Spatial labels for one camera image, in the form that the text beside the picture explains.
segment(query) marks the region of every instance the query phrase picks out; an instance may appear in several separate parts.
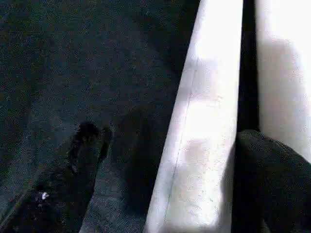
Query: gray carpet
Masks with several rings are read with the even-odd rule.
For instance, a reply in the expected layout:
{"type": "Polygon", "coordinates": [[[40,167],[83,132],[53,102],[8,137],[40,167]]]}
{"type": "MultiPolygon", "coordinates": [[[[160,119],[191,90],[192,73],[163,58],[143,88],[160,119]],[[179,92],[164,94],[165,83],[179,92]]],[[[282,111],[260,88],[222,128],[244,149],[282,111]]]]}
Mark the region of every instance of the gray carpet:
{"type": "Polygon", "coordinates": [[[114,141],[81,232],[142,231],[195,19],[184,2],[0,3],[0,214],[92,120],[114,141]]]}

